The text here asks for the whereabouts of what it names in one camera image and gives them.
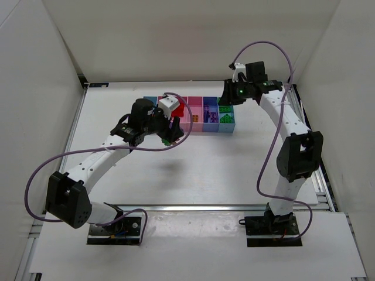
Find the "green long lego brick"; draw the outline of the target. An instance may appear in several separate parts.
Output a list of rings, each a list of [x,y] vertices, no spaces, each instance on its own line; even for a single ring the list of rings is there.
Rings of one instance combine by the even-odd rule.
[[[228,113],[228,112],[232,112],[232,108],[231,107],[219,107],[219,111],[220,113]]]

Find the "red lego brick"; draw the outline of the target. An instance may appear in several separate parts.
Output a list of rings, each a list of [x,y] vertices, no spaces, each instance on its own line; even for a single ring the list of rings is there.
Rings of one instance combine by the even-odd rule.
[[[179,118],[183,118],[185,115],[184,111],[185,111],[185,104],[180,103],[179,106],[174,111],[172,111],[171,116],[172,117],[178,116]]]

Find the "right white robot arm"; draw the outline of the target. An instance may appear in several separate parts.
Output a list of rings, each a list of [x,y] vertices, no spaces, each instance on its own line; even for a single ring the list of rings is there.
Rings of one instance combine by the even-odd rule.
[[[302,185],[320,165],[323,135],[312,131],[297,116],[282,82],[269,80],[264,62],[231,63],[232,78],[226,79],[220,106],[240,105],[252,99],[268,114],[283,141],[276,159],[279,179],[262,217],[253,226],[276,233],[293,217],[293,205]]]

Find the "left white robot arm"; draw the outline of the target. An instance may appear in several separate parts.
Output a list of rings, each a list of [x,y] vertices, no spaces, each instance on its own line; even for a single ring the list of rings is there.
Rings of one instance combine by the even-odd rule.
[[[74,229],[85,223],[118,227],[124,212],[112,204],[90,201],[89,194],[96,183],[135,150],[146,136],[156,134],[166,145],[173,145],[183,137],[180,119],[172,115],[179,105],[178,97],[167,94],[157,104],[146,98],[137,99],[131,112],[119,119],[99,150],[67,172],[54,172],[50,176],[46,211]]]

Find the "purple green red lego stack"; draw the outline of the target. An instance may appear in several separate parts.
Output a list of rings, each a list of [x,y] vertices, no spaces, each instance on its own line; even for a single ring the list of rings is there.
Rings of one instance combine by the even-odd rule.
[[[180,127],[180,122],[174,119],[158,136],[166,146],[170,146],[184,136],[184,130]]]

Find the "large pink bin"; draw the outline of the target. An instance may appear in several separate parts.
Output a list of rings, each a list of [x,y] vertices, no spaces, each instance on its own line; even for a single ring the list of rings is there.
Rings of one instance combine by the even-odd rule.
[[[178,100],[179,100],[179,103],[184,103],[182,100],[185,100],[187,102],[188,98],[182,96],[181,98],[178,98]],[[184,130],[184,133],[187,133],[189,131],[189,127],[190,127],[190,121],[189,121],[189,113],[188,113],[188,109],[187,109],[186,105],[185,105],[184,114],[185,114],[184,117],[180,118],[180,127]]]

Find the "dark blue bin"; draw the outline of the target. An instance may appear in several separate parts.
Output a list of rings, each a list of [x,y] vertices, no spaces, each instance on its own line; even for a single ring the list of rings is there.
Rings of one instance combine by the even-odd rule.
[[[203,106],[209,106],[212,111],[217,112],[218,123],[203,123],[203,132],[213,132],[216,133],[219,131],[219,107],[217,104],[217,97],[203,97]]]

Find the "right light blue bin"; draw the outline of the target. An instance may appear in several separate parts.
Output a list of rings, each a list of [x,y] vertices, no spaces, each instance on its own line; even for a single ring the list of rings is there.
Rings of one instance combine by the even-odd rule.
[[[219,132],[220,133],[233,133],[234,132],[234,128],[235,128],[235,117],[234,117],[234,108],[233,106],[219,106],[218,107],[231,107],[232,108],[232,112],[228,112],[228,113],[220,113],[219,111]],[[233,124],[221,124],[220,123],[220,117],[224,114],[230,114],[234,117],[234,123]]]

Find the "light blue bin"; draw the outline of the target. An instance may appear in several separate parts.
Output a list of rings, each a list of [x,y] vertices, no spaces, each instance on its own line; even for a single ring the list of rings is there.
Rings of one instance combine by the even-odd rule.
[[[158,106],[158,97],[157,96],[144,96],[145,99],[150,100],[153,103],[153,108]]]
[[[232,108],[232,112],[228,112],[228,113],[220,113],[219,111],[219,132],[220,133],[233,133],[234,132],[234,128],[235,128],[235,117],[234,117],[234,108],[233,106],[219,106],[218,107],[231,107]],[[221,124],[220,123],[220,117],[224,114],[230,114],[234,117],[234,123],[233,124]]]

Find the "left light blue bin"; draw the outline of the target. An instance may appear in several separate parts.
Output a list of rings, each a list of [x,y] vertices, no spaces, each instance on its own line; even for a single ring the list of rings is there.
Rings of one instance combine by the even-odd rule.
[[[144,96],[145,99],[150,100],[153,103],[153,108],[158,106],[158,97],[157,96]]]

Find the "narrow pink bin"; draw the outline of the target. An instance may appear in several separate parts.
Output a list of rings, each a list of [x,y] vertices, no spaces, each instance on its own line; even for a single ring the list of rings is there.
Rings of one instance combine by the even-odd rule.
[[[187,98],[188,105],[193,115],[199,116],[198,122],[193,122],[193,132],[203,132],[203,97],[189,96]]]

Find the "white table board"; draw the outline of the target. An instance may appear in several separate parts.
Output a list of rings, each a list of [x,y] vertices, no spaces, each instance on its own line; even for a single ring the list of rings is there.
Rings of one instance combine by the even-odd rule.
[[[183,97],[219,97],[221,82],[112,83],[89,88],[65,168],[79,164],[79,150],[100,146],[137,98],[175,92]],[[234,109],[233,133],[192,134],[177,148],[147,136],[141,150],[112,167],[93,187],[90,199],[110,204],[265,204],[279,174],[272,157],[261,170],[275,126],[253,100]]]

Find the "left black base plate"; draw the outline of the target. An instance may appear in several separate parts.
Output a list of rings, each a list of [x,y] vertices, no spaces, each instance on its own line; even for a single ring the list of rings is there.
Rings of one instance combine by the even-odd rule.
[[[114,226],[91,225],[87,235],[87,245],[138,246],[141,241],[143,225],[144,215],[142,212],[132,213],[116,222]]]

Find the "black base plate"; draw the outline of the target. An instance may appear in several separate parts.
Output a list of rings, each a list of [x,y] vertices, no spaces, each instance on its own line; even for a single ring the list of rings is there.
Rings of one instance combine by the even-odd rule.
[[[238,223],[245,227],[249,248],[299,247],[302,246],[295,216],[288,222],[267,225],[262,216],[248,216]]]
[[[132,213],[116,222],[114,226],[91,225],[87,235],[87,245],[138,246],[141,241],[143,225],[144,215],[142,212]]]

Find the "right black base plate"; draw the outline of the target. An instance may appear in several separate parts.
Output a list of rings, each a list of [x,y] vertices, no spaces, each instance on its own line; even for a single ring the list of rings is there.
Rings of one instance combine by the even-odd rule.
[[[299,247],[302,246],[295,216],[288,222],[267,225],[262,216],[248,216],[238,223],[245,227],[249,248]]]

